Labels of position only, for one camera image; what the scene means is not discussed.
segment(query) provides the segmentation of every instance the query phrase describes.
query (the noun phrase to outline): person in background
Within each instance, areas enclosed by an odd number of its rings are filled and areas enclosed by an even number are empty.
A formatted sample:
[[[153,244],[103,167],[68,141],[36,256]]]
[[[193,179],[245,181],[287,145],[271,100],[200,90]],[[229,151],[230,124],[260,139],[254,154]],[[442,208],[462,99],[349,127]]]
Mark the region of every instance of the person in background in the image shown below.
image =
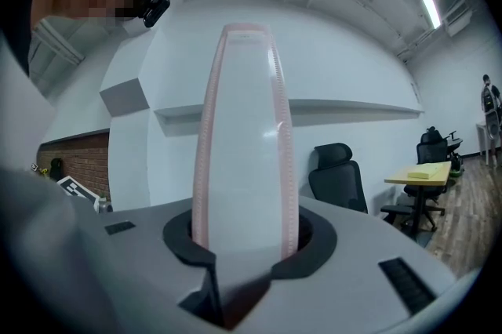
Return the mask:
[[[484,113],[491,110],[497,111],[500,124],[500,145],[502,146],[502,101],[500,100],[500,90],[495,85],[491,84],[487,74],[483,76],[483,82],[485,85],[481,91],[481,107]],[[491,140],[491,142],[493,166],[497,167],[497,149],[495,140]]]

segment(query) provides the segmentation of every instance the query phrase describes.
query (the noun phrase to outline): black chair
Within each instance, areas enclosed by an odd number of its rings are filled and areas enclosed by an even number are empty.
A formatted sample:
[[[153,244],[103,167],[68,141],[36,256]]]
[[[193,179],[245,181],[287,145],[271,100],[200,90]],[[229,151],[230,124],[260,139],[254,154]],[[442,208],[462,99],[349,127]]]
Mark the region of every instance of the black chair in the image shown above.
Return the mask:
[[[441,139],[435,143],[420,143],[417,145],[417,157],[418,164],[425,164],[428,162],[445,162],[448,154],[448,141],[446,139]],[[418,187],[413,185],[405,186],[405,193],[410,197],[416,198],[418,195]],[[444,187],[424,187],[424,200],[432,199],[437,201],[438,197],[445,193],[447,186]],[[445,215],[445,209],[443,207],[435,207],[425,205],[423,214],[427,217],[429,222],[432,224],[432,231],[436,231],[437,227],[432,219],[430,212],[440,212],[442,216]]]
[[[352,150],[347,144],[334,143],[317,146],[318,168],[308,175],[314,197],[325,203],[337,205],[359,212],[368,212],[362,190],[359,165],[352,158]],[[409,216],[410,207],[400,205],[384,206],[382,212],[395,216]]]
[[[452,162],[451,176],[458,177],[462,175],[462,172],[464,171],[464,161],[462,160],[462,157],[455,152],[455,150],[460,147],[463,140],[459,137],[455,138],[455,133],[457,133],[456,130],[451,132],[448,136],[442,137],[439,131],[436,130],[434,126],[431,126],[427,129],[427,132],[422,135],[420,142],[434,144],[442,140],[447,140],[448,149],[446,151],[446,161]],[[448,181],[449,187],[453,186],[455,183],[455,180]]]

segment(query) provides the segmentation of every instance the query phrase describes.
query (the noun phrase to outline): yellow desk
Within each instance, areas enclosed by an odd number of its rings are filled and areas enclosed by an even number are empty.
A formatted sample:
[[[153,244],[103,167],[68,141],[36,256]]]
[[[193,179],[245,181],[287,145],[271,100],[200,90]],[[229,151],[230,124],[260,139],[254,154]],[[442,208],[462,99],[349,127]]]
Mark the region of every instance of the yellow desk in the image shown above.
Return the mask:
[[[414,214],[413,214],[413,225],[408,234],[414,241],[416,241],[420,246],[427,246],[427,243],[431,240],[432,233],[429,231],[420,231],[420,218],[422,217],[422,212],[425,206],[424,188],[425,187],[444,187],[448,183],[449,171],[452,168],[451,162],[439,162],[442,168],[436,172],[431,178],[426,180],[425,178],[409,178],[408,171],[415,167],[411,165],[409,167],[403,168],[401,171],[396,173],[384,180],[386,183],[397,183],[401,185],[413,185],[418,187],[417,197],[415,198]]]
[[[409,167],[403,168],[401,171],[385,179],[386,183],[399,183],[401,185],[414,185],[423,187],[444,187],[448,182],[449,171],[452,168],[452,162],[438,162],[441,164],[442,168],[436,172],[431,178],[426,180],[425,178],[409,178],[408,172],[410,169],[416,167],[416,165],[411,165]]]

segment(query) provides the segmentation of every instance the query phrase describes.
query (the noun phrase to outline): curved white wall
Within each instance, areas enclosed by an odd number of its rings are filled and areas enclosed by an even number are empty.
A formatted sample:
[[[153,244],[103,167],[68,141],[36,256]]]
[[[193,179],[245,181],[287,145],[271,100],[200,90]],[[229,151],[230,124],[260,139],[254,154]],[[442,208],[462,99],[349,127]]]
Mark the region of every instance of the curved white wall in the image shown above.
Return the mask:
[[[368,36],[305,9],[252,0],[190,2],[173,14],[168,76],[156,108],[203,103],[221,31],[236,22],[271,27],[290,99],[422,109],[404,65]]]
[[[424,130],[410,73],[374,40],[341,22],[291,6],[243,0],[184,4],[166,26],[166,42],[151,44],[142,77],[164,69],[157,95],[149,99],[155,111],[148,130],[151,204],[191,196],[207,79],[224,25],[237,22],[266,24],[277,42],[292,104],[300,193],[310,192],[314,146],[344,142],[360,164],[369,211],[378,214],[401,192],[384,178],[416,162]],[[236,82],[236,90],[244,84]]]

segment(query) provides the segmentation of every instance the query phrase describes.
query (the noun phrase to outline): table leg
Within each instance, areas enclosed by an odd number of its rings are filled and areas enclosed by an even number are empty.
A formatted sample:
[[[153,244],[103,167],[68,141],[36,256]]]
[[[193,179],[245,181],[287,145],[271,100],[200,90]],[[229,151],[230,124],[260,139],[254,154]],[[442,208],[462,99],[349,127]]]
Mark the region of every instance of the table leg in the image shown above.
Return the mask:
[[[485,158],[486,158],[486,165],[489,164],[489,155],[488,155],[488,147],[489,147],[489,137],[488,137],[488,128],[483,129],[485,131]]]
[[[420,218],[424,210],[424,187],[418,187],[417,197],[415,198],[415,214],[413,215],[413,225],[411,226],[410,236],[412,239],[417,239],[418,227],[420,226]]]
[[[485,133],[484,129],[481,129],[478,127],[478,142],[479,142],[479,155],[482,157],[483,156],[483,144],[482,142],[485,141],[485,138],[482,138],[482,135]]]

